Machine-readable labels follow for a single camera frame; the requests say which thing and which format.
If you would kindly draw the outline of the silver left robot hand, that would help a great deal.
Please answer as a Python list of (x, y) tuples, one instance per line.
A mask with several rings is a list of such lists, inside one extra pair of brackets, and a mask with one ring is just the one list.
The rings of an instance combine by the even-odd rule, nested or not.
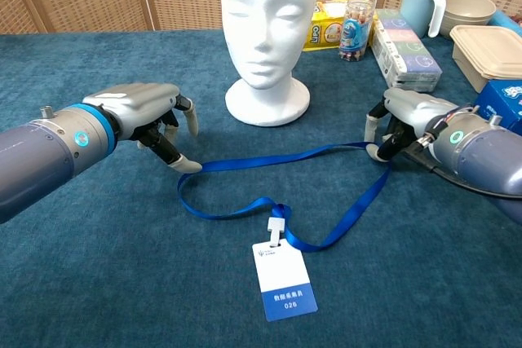
[(195, 105), (183, 96), (172, 83), (120, 84), (86, 96), (85, 104), (93, 105), (113, 115), (118, 123), (118, 138), (133, 140), (142, 148), (149, 148), (171, 169), (182, 174), (194, 174), (202, 165), (189, 160), (174, 146), (179, 128), (174, 110), (186, 118), (188, 130), (198, 135)]

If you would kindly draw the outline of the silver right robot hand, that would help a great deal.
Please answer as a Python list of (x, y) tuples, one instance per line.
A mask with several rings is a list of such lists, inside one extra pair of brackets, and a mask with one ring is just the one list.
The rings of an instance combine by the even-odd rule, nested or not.
[[(390, 161), (402, 149), (411, 147), (422, 151), (438, 139), (447, 128), (449, 117), (458, 106), (445, 99), (418, 93), (414, 90), (389, 88), (366, 114), (365, 147), (368, 155), (380, 162)], [(374, 143), (378, 122), (391, 115), (387, 139), (381, 146)]]

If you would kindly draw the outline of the blue lanyard with badge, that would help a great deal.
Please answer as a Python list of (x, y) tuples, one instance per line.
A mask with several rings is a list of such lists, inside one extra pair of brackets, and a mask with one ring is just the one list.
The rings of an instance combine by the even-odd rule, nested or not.
[(319, 245), (308, 244), (293, 234), (289, 226), (291, 208), (268, 197), (260, 197), (246, 207), (224, 215), (205, 214), (186, 201), (182, 204), (188, 212), (209, 220), (238, 218), (263, 206), (272, 208), (272, 216), (268, 219), (270, 240), (252, 245), (266, 320), (272, 322), (318, 310), (303, 253), (325, 250), (347, 234), (381, 192), (390, 172), (391, 168), (387, 167)]

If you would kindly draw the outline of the pastel tissue multipack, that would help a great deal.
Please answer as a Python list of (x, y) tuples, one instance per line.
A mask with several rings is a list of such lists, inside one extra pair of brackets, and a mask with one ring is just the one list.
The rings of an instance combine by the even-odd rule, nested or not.
[(399, 11), (374, 12), (370, 46), (387, 86), (431, 93), (442, 70)]

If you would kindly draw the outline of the blue cookie box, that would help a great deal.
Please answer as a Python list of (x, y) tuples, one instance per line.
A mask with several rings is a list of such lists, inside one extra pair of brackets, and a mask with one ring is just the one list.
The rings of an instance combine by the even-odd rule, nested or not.
[(500, 126), (522, 136), (522, 80), (490, 80), (477, 95), (475, 105), (484, 119), (502, 117)]

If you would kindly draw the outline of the clear snack jar blue label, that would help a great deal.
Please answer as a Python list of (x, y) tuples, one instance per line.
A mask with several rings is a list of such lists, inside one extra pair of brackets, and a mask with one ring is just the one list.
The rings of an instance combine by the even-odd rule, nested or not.
[(359, 61), (365, 54), (373, 23), (374, 0), (347, 0), (339, 56), (346, 61)]

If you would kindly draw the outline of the beige lidded lunch box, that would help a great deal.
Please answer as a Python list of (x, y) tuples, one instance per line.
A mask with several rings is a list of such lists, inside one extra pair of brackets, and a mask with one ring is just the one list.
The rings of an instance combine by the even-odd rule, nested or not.
[(457, 25), (452, 57), (480, 93), (490, 80), (522, 80), (522, 37), (501, 26)]

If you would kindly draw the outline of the beige bowl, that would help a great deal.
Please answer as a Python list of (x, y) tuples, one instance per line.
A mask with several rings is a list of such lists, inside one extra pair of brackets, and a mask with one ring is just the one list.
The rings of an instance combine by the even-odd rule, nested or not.
[(440, 34), (448, 37), (450, 30), (460, 24), (486, 25), (496, 10), (491, 0), (446, 0)]

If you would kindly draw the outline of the yellow biscuit box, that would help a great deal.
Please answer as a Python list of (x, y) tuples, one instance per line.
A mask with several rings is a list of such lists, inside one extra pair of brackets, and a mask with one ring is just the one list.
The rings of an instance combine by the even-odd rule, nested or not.
[(339, 49), (342, 25), (347, 0), (331, 0), (317, 2), (312, 22), (304, 44), (305, 51), (317, 51), (322, 49)]

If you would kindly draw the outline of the blue plastic roll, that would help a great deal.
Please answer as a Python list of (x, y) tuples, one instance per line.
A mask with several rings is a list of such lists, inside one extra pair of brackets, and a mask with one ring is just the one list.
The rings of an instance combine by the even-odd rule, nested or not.
[(488, 22), (488, 25), (500, 26), (500, 27), (510, 29), (522, 37), (522, 26), (520, 26), (511, 17), (509, 17), (508, 15), (506, 15), (505, 13), (503, 13), (500, 10), (496, 10), (493, 13), (493, 16), (491, 17), (490, 21)]

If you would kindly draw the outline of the white foam mannequin head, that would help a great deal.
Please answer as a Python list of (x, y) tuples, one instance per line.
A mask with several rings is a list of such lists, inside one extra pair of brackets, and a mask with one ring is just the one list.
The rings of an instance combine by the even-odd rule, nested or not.
[(306, 112), (309, 90), (292, 71), (315, 5), (316, 0), (221, 0), (224, 38), (240, 76), (225, 103), (238, 121), (282, 126)]

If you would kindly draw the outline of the teal table cloth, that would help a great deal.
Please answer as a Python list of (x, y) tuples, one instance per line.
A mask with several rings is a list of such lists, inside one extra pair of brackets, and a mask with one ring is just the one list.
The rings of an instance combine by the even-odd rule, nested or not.
[[(208, 214), (268, 196), (318, 244), (383, 172), (347, 143), (385, 81), (371, 53), (303, 53), (307, 112), (279, 128), (228, 114), (237, 79), (220, 31), (0, 36), (0, 131), (118, 83), (176, 83), (200, 133), (196, 161), (335, 149), (311, 160), (198, 175), (184, 196)], [(252, 245), (269, 211), (188, 213), (179, 176), (149, 150), (114, 153), (0, 225), (0, 348), (522, 348), (522, 226), (485, 198), (399, 158), (383, 191), (334, 246), (304, 255), (318, 309), (265, 318)]]

